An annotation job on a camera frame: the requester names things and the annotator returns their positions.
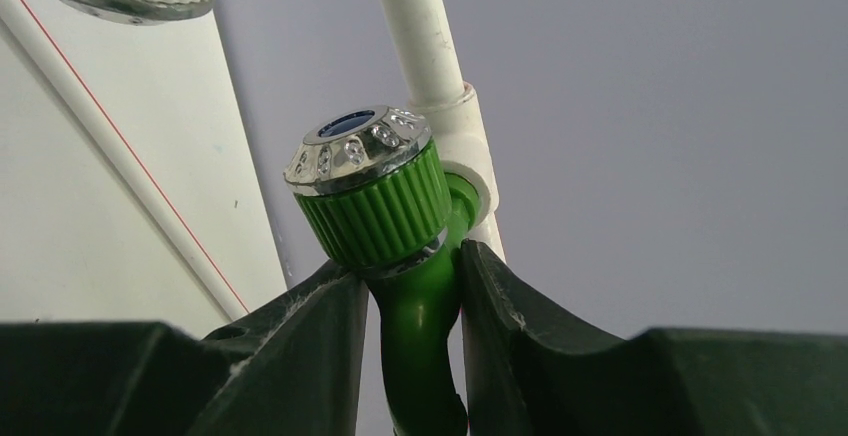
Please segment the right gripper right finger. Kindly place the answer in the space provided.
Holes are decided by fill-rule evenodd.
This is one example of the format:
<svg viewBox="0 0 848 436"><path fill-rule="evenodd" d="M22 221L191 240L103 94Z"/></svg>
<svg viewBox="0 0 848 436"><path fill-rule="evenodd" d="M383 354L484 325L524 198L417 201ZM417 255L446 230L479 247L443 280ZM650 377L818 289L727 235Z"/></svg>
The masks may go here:
<svg viewBox="0 0 848 436"><path fill-rule="evenodd" d="M843 435L841 335L653 328L574 315L488 246L460 248L475 435Z"/></svg>

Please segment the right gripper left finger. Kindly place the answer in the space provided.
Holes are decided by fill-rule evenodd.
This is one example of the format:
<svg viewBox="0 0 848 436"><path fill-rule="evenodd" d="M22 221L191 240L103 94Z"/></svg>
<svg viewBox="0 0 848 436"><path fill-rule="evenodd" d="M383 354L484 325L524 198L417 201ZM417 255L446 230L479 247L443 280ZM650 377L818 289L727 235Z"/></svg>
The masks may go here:
<svg viewBox="0 0 848 436"><path fill-rule="evenodd" d="M368 297L333 263L197 339L162 322L1 328L5 435L351 435Z"/></svg>

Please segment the green plastic faucet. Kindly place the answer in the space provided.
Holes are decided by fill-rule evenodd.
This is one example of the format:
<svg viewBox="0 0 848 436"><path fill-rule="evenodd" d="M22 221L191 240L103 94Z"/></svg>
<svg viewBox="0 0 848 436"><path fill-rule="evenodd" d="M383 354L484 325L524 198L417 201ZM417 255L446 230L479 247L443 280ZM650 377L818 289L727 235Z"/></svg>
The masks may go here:
<svg viewBox="0 0 848 436"><path fill-rule="evenodd" d="M463 435L448 351L457 252L480 209L446 172L426 119L365 107L317 125L284 179L326 255L362 279L380 314L383 383L398 435Z"/></svg>

